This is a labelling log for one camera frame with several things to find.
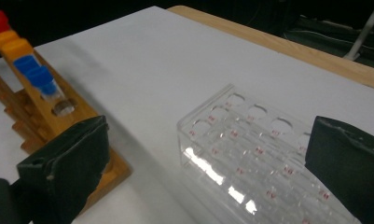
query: orange cap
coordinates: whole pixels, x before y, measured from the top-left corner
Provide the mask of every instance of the orange cap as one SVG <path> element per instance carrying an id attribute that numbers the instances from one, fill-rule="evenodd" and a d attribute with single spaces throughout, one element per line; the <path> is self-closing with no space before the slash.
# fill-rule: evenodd
<path id="1" fill-rule="evenodd" d="M 34 52 L 33 47 L 24 38 L 7 42 L 0 48 L 0 50 L 3 52 L 4 56 L 12 62 L 19 59 L 21 56 L 32 54 Z"/>
<path id="2" fill-rule="evenodd" d="M 3 47 L 3 45 L 5 45 L 7 42 L 16 39 L 19 39 L 19 36 L 15 31 L 9 30 L 0 33 L 0 48 Z"/>

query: table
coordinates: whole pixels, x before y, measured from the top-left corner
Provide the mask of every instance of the table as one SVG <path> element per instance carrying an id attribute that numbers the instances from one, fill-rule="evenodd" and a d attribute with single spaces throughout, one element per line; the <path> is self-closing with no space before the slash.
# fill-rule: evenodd
<path id="1" fill-rule="evenodd" d="M 110 144 L 132 167 L 75 223 L 231 223 L 183 185 L 175 128 L 228 83 L 308 125 L 327 116 L 374 135 L 374 89 L 342 77 L 374 86 L 374 69 L 191 8 L 150 7 L 36 50 L 107 116 Z M 1 59 L 0 75 L 21 87 Z M 12 123 L 0 104 L 0 177 L 11 183 L 26 157 Z"/>

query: test tube rack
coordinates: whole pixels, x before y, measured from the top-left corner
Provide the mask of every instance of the test tube rack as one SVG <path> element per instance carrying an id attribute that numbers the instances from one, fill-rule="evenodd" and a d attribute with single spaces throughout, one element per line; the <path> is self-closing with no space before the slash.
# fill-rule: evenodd
<path id="1" fill-rule="evenodd" d="M 35 57 L 49 69 L 64 94 L 75 105 L 75 111 L 71 119 L 67 116 L 55 116 L 50 105 L 41 98 L 39 91 L 7 58 L 4 58 L 24 89 L 14 92 L 0 77 L 0 102 L 6 107 L 5 113 L 15 121 L 12 129 L 24 139 L 21 148 L 28 154 L 40 149 L 73 123 L 99 115 L 38 52 L 35 52 Z M 130 173 L 128 164 L 110 147 L 110 162 L 97 189 L 89 196 L 80 214 L 102 199 Z"/>

